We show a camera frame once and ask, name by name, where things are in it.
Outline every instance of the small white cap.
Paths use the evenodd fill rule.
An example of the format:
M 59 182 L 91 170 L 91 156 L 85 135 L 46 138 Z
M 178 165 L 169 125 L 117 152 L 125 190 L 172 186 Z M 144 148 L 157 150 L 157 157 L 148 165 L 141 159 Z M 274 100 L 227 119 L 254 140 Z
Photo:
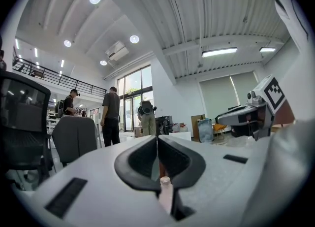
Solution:
M 163 176 L 159 181 L 162 186 L 168 186 L 171 184 L 171 179 L 167 176 Z

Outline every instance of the black pants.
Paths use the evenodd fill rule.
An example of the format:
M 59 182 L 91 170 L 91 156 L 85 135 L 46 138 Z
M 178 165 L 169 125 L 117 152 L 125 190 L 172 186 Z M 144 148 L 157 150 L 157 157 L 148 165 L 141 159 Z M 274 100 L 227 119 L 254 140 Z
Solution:
M 110 146 L 120 143 L 118 120 L 106 118 L 103 126 L 104 144 Z

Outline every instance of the orange chair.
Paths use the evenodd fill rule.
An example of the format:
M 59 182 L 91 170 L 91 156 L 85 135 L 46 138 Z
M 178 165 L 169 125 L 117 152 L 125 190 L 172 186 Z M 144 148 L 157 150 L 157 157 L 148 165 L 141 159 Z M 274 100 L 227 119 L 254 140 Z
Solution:
M 215 132 L 217 132 L 217 137 L 215 137 L 215 138 L 218 138 L 219 137 L 219 133 L 221 134 L 221 136 L 223 137 L 223 139 L 224 139 L 224 135 L 223 135 L 223 133 L 225 133 L 225 128 L 226 128 L 227 126 L 224 126 L 224 125 L 220 125 L 220 124 L 215 124 L 215 125 L 213 125 L 213 136 L 215 137 L 216 135 L 215 135 Z

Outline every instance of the black railing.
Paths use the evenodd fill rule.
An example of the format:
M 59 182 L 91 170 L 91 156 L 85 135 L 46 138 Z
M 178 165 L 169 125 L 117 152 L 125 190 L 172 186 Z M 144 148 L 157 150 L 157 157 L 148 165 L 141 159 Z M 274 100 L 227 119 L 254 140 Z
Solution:
M 51 69 L 36 65 L 30 61 L 15 56 L 12 65 L 13 70 L 26 75 L 39 78 L 41 80 L 57 84 L 69 89 L 77 89 L 78 92 L 84 92 L 98 97 L 104 97 L 106 89 L 76 80 L 72 77 L 65 76 Z

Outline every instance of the roller shade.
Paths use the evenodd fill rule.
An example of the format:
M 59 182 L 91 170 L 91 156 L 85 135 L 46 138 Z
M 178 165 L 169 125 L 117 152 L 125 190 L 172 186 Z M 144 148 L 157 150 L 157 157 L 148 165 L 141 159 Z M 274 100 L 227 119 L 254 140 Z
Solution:
M 200 82 L 208 118 L 227 112 L 230 107 L 237 106 L 237 98 L 229 76 Z
M 257 85 L 257 80 L 253 72 L 231 75 L 240 104 L 247 103 L 247 93 L 252 91 Z

